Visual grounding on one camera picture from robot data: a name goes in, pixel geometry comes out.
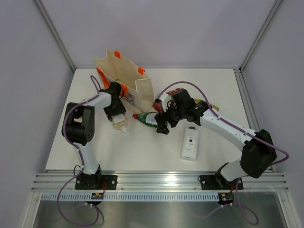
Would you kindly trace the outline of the green dish soap bottle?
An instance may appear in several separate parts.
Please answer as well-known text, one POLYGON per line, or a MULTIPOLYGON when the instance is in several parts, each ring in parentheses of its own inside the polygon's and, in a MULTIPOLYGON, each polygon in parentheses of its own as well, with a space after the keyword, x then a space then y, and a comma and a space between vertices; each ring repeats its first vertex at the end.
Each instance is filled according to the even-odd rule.
POLYGON ((144 112, 139 114, 133 114, 132 117, 146 126, 157 128, 157 121, 155 116, 157 112, 144 112))

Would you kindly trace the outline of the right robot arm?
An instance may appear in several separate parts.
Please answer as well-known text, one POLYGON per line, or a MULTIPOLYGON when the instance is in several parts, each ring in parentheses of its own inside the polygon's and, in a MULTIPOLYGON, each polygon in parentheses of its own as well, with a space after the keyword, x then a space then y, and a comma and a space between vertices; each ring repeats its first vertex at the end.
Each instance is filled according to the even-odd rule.
POLYGON ((159 95, 155 102, 161 105, 161 111, 155 117, 158 133, 168 134, 167 124, 174 128, 179 121, 187 120, 212 130, 241 151, 240 159, 225 163, 215 172, 219 188, 225 189, 244 176, 259 178, 277 158, 268 131, 257 132, 224 119, 209 103, 193 99, 183 88, 172 94, 159 95))

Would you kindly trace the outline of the clear liquid soap bottle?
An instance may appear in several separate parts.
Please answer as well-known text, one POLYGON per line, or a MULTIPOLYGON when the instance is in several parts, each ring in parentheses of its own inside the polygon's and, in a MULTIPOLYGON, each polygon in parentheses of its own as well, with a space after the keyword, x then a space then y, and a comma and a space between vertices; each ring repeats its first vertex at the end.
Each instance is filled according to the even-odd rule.
POLYGON ((129 125, 129 119, 124 114, 119 114, 112 117, 113 127, 116 130, 120 130, 123 133, 127 132, 129 125))

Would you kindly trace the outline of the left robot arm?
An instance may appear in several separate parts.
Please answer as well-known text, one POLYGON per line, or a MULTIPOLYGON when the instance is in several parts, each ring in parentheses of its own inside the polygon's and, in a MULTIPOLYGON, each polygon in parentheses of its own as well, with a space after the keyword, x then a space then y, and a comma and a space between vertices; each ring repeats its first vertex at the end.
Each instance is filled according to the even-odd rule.
POLYGON ((77 190, 114 190, 115 175, 103 175, 100 164, 92 149, 91 141, 95 134, 95 114, 104 111, 114 129, 123 133, 128 120, 122 98, 127 95, 127 87, 111 82, 106 89, 98 89, 97 95, 80 103, 70 102, 66 106, 62 125, 62 135, 77 151, 80 160, 80 173, 76 175, 77 190))

